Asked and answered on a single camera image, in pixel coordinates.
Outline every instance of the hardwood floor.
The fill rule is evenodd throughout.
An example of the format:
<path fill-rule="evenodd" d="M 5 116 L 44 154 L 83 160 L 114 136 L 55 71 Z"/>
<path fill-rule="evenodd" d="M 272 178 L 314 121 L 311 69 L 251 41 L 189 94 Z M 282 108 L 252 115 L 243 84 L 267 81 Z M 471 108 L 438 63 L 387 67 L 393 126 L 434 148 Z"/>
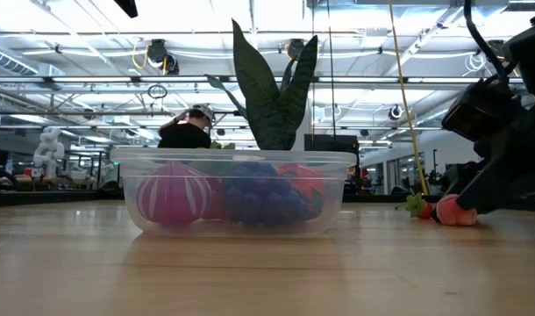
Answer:
<path fill-rule="evenodd" d="M 120 202 L 0 208 L 0 315 L 535 315 L 535 212 L 342 211 L 315 238 L 173 238 Z"/>

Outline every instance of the black shirt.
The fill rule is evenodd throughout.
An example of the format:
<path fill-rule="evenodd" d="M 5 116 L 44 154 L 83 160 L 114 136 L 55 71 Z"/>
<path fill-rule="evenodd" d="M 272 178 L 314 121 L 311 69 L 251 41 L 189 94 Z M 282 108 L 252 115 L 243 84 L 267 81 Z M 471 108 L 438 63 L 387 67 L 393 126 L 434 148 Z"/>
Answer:
<path fill-rule="evenodd" d="M 159 148 L 209 148 L 211 137 L 201 128 L 190 124 L 173 124 L 159 131 Z"/>

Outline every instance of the plastic bin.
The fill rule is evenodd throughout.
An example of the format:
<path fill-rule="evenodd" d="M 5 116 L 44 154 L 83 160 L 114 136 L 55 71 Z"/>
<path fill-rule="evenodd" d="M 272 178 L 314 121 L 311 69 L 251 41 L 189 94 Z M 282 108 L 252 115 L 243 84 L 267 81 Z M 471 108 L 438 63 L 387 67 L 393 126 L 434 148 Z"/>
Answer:
<path fill-rule="evenodd" d="M 125 204 L 147 233 L 322 233 L 354 154 L 120 148 Z"/>

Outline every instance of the pink ball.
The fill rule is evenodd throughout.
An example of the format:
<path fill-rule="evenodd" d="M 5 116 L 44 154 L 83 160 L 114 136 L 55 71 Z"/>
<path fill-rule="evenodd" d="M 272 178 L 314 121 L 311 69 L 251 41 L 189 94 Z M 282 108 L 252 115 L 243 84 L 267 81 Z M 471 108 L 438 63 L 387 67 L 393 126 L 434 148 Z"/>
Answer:
<path fill-rule="evenodd" d="M 476 224 L 476 209 L 463 210 L 457 204 L 457 194 L 449 194 L 441 198 L 436 206 L 437 216 L 441 224 L 449 226 L 472 226 Z"/>
<path fill-rule="evenodd" d="M 213 189 L 203 172 L 168 162 L 147 176 L 137 191 L 139 213 L 147 220 L 164 226 L 188 225 L 212 206 Z"/>

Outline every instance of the person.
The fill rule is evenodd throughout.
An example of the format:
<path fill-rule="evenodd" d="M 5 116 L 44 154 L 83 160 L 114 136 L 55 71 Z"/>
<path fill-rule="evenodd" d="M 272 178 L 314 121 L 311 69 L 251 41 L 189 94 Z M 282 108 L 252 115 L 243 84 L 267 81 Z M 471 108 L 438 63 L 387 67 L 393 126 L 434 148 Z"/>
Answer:
<path fill-rule="evenodd" d="M 186 124 L 178 124 L 186 119 Z M 196 104 L 159 128 L 159 148 L 209 148 L 211 137 L 203 129 L 210 126 L 215 114 L 207 104 Z"/>

